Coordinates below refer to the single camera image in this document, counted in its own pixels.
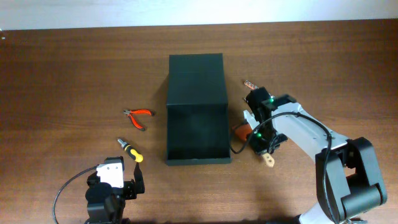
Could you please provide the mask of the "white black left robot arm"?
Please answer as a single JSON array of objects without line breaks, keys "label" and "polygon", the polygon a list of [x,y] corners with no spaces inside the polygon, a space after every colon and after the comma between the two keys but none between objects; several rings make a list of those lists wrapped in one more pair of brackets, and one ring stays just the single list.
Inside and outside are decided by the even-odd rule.
[{"label": "white black left robot arm", "polygon": [[127,200],[134,200],[145,192],[144,179],[139,164],[134,168],[134,178],[123,179],[122,162],[101,164],[96,172],[89,176],[89,189],[86,191],[87,223],[131,224],[130,218],[124,218]]}]

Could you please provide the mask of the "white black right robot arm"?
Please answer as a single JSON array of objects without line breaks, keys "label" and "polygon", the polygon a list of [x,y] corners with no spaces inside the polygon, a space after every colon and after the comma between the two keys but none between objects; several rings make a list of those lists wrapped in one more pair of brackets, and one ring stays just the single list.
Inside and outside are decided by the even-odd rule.
[{"label": "white black right robot arm", "polygon": [[271,155],[292,140],[315,163],[317,202],[293,223],[361,223],[357,216],[387,202],[372,143],[334,132],[308,114],[290,95],[271,96],[255,88],[246,97],[246,144],[273,163]]}]

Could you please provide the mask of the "yellow black stubby screwdriver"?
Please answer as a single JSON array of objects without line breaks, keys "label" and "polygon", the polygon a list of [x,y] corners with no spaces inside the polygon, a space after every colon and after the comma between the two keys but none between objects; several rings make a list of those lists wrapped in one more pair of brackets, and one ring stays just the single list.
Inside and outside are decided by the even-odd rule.
[{"label": "yellow black stubby screwdriver", "polygon": [[128,142],[118,139],[118,143],[121,145],[123,151],[125,151],[130,158],[132,158],[137,163],[141,163],[144,160],[142,154],[140,154],[136,149],[134,149]]}]

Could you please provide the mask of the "orange socket rail holder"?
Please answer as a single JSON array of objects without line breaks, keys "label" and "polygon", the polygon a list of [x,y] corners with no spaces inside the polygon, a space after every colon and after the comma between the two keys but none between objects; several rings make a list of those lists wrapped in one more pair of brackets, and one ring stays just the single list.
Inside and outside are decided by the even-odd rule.
[{"label": "orange socket rail holder", "polygon": [[256,89],[259,88],[257,85],[253,84],[253,83],[250,82],[249,80],[245,80],[245,81],[244,81],[244,85],[245,85],[246,87],[248,87],[249,89],[251,89],[251,90],[256,90]]}]

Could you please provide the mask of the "orange scraper with wooden handle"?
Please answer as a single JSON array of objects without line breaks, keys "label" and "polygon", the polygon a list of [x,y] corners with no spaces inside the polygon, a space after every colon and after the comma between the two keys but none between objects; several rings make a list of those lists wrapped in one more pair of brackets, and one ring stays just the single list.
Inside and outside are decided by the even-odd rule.
[{"label": "orange scraper with wooden handle", "polygon": [[[246,147],[249,146],[249,136],[252,133],[252,129],[250,127],[250,125],[248,125],[247,123],[243,122],[239,125],[233,126],[231,133],[230,133],[230,139],[232,139],[233,137],[237,137],[238,139],[240,139],[243,143],[244,146],[242,149],[235,151],[233,148],[231,148],[232,152],[234,154],[239,154],[240,152],[242,152]],[[268,167],[273,167],[275,164],[275,160],[274,158],[271,156],[271,154],[269,153],[265,153],[263,155],[258,155],[261,156],[266,164],[266,166]]]}]

